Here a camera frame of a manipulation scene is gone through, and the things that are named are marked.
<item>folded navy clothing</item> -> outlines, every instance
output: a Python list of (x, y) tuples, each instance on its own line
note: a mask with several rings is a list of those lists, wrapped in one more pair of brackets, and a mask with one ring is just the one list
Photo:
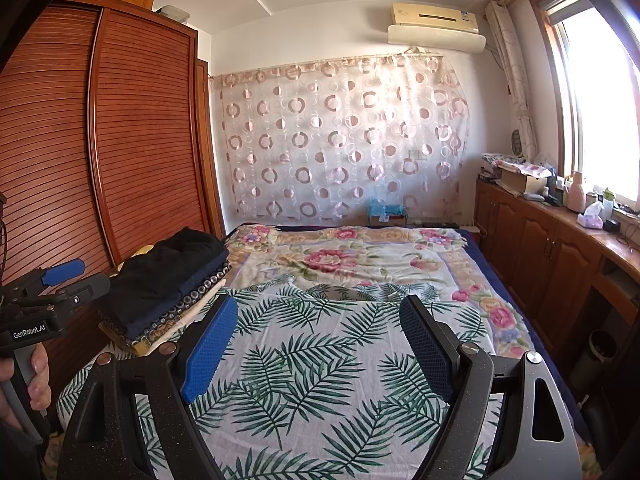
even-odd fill
[(215, 273), (228, 256), (215, 236), (185, 227), (148, 253), (126, 260), (111, 278), (109, 293), (94, 305), (133, 340)]

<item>air conditioner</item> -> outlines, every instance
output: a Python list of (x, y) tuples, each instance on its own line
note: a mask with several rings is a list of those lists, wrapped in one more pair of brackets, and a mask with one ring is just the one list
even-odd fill
[(445, 7), (392, 4), (389, 43), (450, 48), (472, 54), (484, 50), (486, 38), (478, 31), (476, 16)]

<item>sheer curtain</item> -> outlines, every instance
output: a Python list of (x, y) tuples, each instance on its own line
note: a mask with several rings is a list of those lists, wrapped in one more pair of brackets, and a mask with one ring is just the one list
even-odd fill
[(489, 2), (484, 10), (494, 36), (511, 91), (511, 103), (518, 121), (523, 154), (531, 162), (538, 154), (538, 142), (529, 114), (529, 81), (520, 42), (507, 7)]
[(436, 53), (292, 64), (222, 76), (217, 142), (237, 212), (362, 223), (370, 198), (456, 221), (468, 106)]

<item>wall curtain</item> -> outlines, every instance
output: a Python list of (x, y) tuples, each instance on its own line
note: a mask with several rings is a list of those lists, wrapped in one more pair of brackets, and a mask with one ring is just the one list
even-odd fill
[(520, 131), (522, 152), (524, 157), (531, 162), (538, 154), (538, 142), (529, 114), (529, 81), (527, 80), (527, 70), (524, 66), (520, 42), (506, 6), (492, 1), (486, 6), (484, 12), (494, 35), (498, 54), (509, 83), (511, 103)]
[(292, 64), (221, 84), (216, 135), (247, 219), (360, 224), (370, 198), (460, 219), (468, 107), (440, 54)]

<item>sliding wardrobe door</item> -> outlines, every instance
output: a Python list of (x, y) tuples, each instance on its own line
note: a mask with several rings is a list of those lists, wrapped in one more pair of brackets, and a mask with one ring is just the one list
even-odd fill
[[(87, 79), (98, 17), (98, 9), (48, 7), (0, 75), (4, 284), (73, 258), (84, 260), (87, 274), (111, 267), (87, 158)], [(54, 393), (105, 345), (97, 318), (83, 307), (66, 337), (46, 343)]]
[(195, 31), (104, 9), (90, 78), (90, 156), (116, 261), (209, 230), (194, 116)]

